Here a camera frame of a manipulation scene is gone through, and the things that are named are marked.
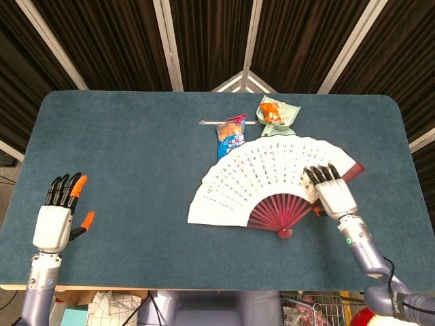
folding fan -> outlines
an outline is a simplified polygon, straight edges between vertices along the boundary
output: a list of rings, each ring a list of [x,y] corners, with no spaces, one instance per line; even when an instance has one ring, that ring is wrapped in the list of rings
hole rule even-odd
[[[327,141],[275,135],[246,142],[210,168],[188,223],[260,228],[288,238],[318,199],[304,168],[329,163],[346,181],[364,170]]]

table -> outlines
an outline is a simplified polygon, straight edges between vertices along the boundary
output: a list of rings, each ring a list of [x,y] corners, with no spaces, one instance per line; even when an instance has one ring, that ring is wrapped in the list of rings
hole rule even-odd
[[[0,284],[24,285],[39,207],[57,175],[88,175],[63,252],[62,287],[354,290],[374,283],[328,218],[308,214],[288,240],[274,232],[187,224],[216,162],[213,126],[255,118],[262,94],[62,91],[41,105],[3,228]],[[301,106],[299,136],[343,148],[366,170],[350,184],[381,252],[411,289],[435,290],[434,236],[397,104],[379,95],[274,94]],[[261,126],[248,126],[248,141]]]

black finger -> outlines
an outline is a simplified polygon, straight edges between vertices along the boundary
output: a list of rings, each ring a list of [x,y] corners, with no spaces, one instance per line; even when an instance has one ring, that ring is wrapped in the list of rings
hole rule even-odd
[[[314,172],[315,176],[319,179],[319,182],[326,181],[325,177],[322,175],[322,173],[320,172],[320,170],[318,168],[316,168],[315,166],[312,166],[311,170]]]
[[[331,163],[328,164],[329,168],[331,169],[332,175],[334,176],[335,179],[340,179],[340,174],[338,173],[337,169],[335,168],[335,166],[333,166]]]
[[[63,190],[62,199],[60,200],[60,205],[66,207],[68,204],[69,194],[71,193],[71,190],[73,189],[75,183],[82,174],[80,172],[75,173],[72,178],[68,181],[67,185],[65,186],[65,189]]]
[[[325,166],[320,166],[320,168],[321,168],[321,171],[324,173],[326,180],[330,181],[333,179],[331,174],[329,173],[328,168],[326,168]]]
[[[314,174],[308,168],[304,168],[304,172],[308,175],[308,178],[310,178],[313,185],[317,185],[319,183]]]
[[[53,203],[52,203],[53,205],[60,204],[60,199],[62,198],[62,194],[63,194],[63,188],[65,187],[65,184],[67,183],[68,179],[69,179],[69,174],[67,173],[62,177],[58,186],[54,188]]]
[[[61,180],[60,177],[55,178],[55,180],[49,186],[48,193],[47,193],[47,198],[46,198],[46,205],[51,205],[52,204],[52,202],[53,202],[53,191],[54,191],[54,188],[57,187],[58,183],[60,183],[60,180]]]

shopping cart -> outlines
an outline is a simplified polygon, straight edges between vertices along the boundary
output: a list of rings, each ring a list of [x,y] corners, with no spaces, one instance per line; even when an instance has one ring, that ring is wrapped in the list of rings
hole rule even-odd
[[[365,307],[361,297],[348,292],[283,292],[283,306],[296,307],[304,315],[301,325],[349,326],[352,316]]]

dark teal table mat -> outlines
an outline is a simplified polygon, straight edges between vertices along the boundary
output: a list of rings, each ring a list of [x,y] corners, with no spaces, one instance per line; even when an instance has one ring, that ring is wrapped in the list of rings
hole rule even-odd
[[[84,92],[42,103],[0,231],[0,284],[26,283],[37,213],[52,180],[88,175],[74,226],[89,233],[63,253],[60,284],[173,289],[362,290],[337,222],[307,215],[293,237],[187,223],[202,177],[216,162],[213,126],[247,113],[262,94]],[[435,290],[434,235],[397,104],[386,96],[273,94],[302,109],[299,136],[342,147],[366,170],[350,183],[359,214],[397,275]],[[260,126],[246,128],[247,140]]]

